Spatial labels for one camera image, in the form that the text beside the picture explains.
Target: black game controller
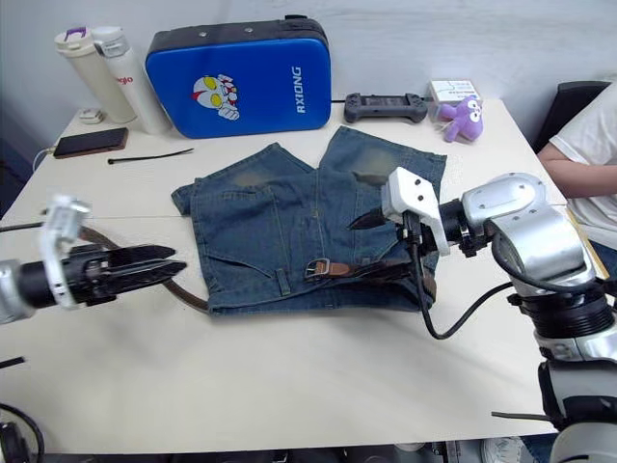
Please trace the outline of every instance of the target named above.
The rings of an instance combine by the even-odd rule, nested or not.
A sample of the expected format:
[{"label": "black game controller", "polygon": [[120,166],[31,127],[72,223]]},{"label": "black game controller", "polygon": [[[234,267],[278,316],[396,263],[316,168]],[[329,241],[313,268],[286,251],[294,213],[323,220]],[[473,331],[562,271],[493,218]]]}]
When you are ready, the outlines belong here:
[{"label": "black game controller", "polygon": [[426,103],[418,95],[364,96],[350,94],[345,98],[345,120],[354,123],[361,118],[408,118],[421,122],[428,113]]}]

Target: smartphone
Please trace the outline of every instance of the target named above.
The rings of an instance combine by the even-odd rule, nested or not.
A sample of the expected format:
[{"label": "smartphone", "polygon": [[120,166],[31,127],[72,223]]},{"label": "smartphone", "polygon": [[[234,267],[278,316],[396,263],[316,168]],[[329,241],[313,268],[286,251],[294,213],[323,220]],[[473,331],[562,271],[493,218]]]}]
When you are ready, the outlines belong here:
[{"label": "smartphone", "polygon": [[54,157],[63,159],[96,152],[123,150],[127,137],[128,129],[126,127],[63,137],[58,142]]}]

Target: black cable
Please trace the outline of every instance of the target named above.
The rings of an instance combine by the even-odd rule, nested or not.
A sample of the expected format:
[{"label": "black cable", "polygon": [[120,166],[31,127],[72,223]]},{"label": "black cable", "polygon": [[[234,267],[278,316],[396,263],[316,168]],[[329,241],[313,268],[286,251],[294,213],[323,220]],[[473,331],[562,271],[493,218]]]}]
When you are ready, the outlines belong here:
[{"label": "black cable", "polygon": [[16,230],[37,229],[38,227],[42,227],[42,222],[33,222],[32,224],[10,225],[8,227],[0,227],[0,233],[14,232]]},{"label": "black cable", "polygon": [[540,289],[544,289],[546,291],[552,291],[552,292],[584,292],[587,289],[593,286],[596,286],[598,284],[596,280],[594,279],[587,283],[583,283],[581,285],[561,286],[561,285],[553,285],[551,283],[543,282],[543,281],[528,277],[527,275],[525,275],[524,273],[516,269],[514,266],[512,266],[510,262],[506,260],[506,258],[501,254],[500,245],[501,245],[501,233],[497,232],[493,236],[493,245],[491,246],[491,253],[493,253],[493,259],[495,259],[495,262],[497,262],[497,265],[499,265],[503,269],[503,271],[505,271],[511,277],[516,278],[517,280],[520,280],[523,283],[527,283],[528,285],[536,286]]},{"label": "black cable", "polygon": [[496,418],[507,418],[510,420],[535,420],[536,422],[550,422],[550,418],[546,415],[535,415],[532,413],[491,412],[491,416]]},{"label": "black cable", "polygon": [[433,325],[433,320],[431,319],[431,315],[428,312],[428,307],[426,307],[426,297],[424,294],[424,284],[422,283],[422,272],[420,269],[420,258],[417,243],[413,243],[411,245],[411,258],[414,266],[414,280],[416,281],[417,288],[417,299],[420,305],[420,311],[422,312],[422,318],[424,318],[424,324],[426,325],[426,329],[429,334],[435,338],[436,340],[447,340],[454,333],[459,331],[459,329],[463,326],[463,324],[469,319],[470,316],[482,305],[487,299],[491,296],[494,296],[498,292],[501,292],[508,287],[512,287],[512,283],[504,283],[499,286],[495,286],[493,289],[486,291],[482,294],[469,308],[463,313],[463,315],[454,323],[445,333],[438,333],[435,331],[435,326]]},{"label": "black cable", "polygon": [[28,424],[28,427],[32,429],[32,432],[35,433],[35,439],[37,440],[37,463],[42,463],[43,456],[45,455],[45,441],[42,438],[42,432],[40,432],[37,423],[18,408],[7,405],[6,403],[0,403],[0,410],[5,410],[21,418],[23,422]]}]

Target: small white box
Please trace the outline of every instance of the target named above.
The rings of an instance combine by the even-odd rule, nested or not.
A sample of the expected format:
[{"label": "small white box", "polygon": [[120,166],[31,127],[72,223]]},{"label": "small white box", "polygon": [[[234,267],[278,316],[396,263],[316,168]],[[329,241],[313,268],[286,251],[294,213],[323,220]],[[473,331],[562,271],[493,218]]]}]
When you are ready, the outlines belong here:
[{"label": "small white box", "polygon": [[447,103],[456,105],[459,101],[472,95],[474,95],[480,103],[482,102],[482,96],[480,96],[480,93],[475,89],[473,82],[468,79],[431,80],[428,86],[429,98],[427,98],[430,118],[435,119],[435,113],[440,104]]}]

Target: purple plush toy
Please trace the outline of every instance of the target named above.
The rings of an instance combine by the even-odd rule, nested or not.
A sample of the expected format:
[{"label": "purple plush toy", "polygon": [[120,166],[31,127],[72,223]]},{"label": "purple plush toy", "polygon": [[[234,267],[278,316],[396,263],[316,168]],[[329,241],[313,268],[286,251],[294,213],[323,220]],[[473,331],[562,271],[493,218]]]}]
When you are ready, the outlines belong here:
[{"label": "purple plush toy", "polygon": [[482,133],[482,106],[475,96],[468,96],[456,107],[442,104],[439,108],[438,118],[442,121],[452,121],[445,130],[443,138],[446,142],[452,142],[460,133],[468,140],[475,140]]}]

